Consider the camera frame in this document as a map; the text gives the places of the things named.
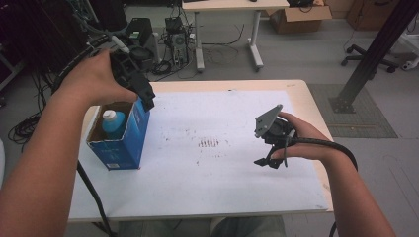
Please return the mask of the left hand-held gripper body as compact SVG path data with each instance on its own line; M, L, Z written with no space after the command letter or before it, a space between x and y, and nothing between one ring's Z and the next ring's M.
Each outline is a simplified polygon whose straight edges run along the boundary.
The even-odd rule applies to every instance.
M116 50L110 54L115 80L138 96L151 96L152 87L129 53Z

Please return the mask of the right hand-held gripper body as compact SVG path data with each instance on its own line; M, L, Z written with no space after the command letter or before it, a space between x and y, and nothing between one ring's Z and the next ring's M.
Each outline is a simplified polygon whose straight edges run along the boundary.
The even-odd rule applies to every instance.
M271 152L294 145L293 139L296 138L293 125L279 117L282 108L283 106L278 104L255 118L255 136L270 144Z

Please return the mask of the blue bottle with white cap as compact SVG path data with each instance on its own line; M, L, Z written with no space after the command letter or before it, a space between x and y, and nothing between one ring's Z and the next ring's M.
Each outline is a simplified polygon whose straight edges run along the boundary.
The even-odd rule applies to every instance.
M105 110L102 114L102 130L109 140L123 137L126 127L126 115L120 111Z

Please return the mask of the blue cardboard box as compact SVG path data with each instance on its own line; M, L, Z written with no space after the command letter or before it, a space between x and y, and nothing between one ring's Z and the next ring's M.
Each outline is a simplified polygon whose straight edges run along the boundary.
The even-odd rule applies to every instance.
M109 140L102 130L105 110L120 111L126 115L125 132L121 139ZM138 169L149 116L150 112L144 110L140 98L135 103L117 102L100 106L86 143L109 170Z

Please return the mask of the person's left hand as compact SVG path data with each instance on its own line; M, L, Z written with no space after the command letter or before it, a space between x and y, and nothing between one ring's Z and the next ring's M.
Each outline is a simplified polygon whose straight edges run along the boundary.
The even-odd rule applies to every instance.
M135 102L137 95L120 86L112 73L110 51L84 59L64 78L49 102L69 108L89 108L114 102Z

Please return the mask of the black device with green label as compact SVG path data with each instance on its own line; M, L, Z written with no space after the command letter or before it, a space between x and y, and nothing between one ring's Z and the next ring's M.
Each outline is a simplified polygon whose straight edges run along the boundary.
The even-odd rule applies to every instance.
M148 49L152 53L155 63L161 61L158 51L159 34L153 31L148 18L132 18L126 28L126 34L134 45Z

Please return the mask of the white paper sheet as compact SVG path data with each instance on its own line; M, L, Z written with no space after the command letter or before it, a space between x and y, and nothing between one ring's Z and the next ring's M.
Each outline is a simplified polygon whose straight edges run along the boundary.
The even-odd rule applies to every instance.
M284 91L159 93L140 166L108 170L87 145L80 161L111 219L257 215L324 211L313 164L291 158L278 169L256 165L268 144L255 118L276 105L293 110Z

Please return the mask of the black computer tower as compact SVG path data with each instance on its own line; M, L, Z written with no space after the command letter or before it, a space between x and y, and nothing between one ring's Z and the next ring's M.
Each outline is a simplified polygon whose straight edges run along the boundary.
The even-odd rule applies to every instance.
M171 49L175 65L183 66L189 63L187 31L180 17L165 19L168 45Z

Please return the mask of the grey floor mat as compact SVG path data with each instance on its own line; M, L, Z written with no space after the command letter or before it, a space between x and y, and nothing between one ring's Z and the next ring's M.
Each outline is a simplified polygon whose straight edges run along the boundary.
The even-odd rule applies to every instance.
M308 88L333 137L397 138L366 89L356 97L351 113L335 113L330 99L338 96L342 84L309 84Z

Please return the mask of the open brown cardboard box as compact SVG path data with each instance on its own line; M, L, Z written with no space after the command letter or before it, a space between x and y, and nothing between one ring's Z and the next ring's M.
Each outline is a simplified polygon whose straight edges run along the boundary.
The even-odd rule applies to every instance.
M327 5L271 10L268 15L271 26L280 35L314 33L324 20L332 19Z

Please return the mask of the black office chair base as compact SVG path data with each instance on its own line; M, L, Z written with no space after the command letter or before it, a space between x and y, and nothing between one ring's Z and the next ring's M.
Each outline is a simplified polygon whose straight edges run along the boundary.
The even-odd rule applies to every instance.
M345 49L345 52L347 53L347 56L342 60L341 65L346 66L349 61L355 61L355 60L362 60L367 53L364 49L359 47L358 45L352 44L348 48ZM382 59L379 62L380 65L384 65L386 67L387 73L394 73L395 70L399 67L397 63L394 63L392 61L389 61L387 59Z

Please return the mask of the white desk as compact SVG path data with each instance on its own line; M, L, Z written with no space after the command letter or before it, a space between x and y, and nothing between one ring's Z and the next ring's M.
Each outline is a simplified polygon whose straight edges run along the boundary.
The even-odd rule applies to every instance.
M255 63L255 71L258 72L264 67L261 55L257 47L257 36L261 14L264 10L286 9L290 6L287 0L182 0L182 8L185 12L194 13L194 23L196 29L195 57L196 67L199 73L205 70L205 60L200 34L200 16L204 12L215 12L217 16L222 16L227 12L253 12L252 35L248 40L251 55Z

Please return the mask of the black metal stand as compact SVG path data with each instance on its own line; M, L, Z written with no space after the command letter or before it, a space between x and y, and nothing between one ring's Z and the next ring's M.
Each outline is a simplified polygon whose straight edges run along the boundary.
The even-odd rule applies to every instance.
M419 0L399 0L348 82L337 97L329 98L329 104L334 113L352 114L355 111L352 104L356 97L366 83L374 77L379 63L417 13L419 13Z

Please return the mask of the closed brown cardboard box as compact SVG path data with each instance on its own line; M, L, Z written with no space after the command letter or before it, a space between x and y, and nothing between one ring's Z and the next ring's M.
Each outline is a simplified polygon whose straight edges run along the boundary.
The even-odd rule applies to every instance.
M398 3L399 0L354 0L347 22L356 31L379 31Z

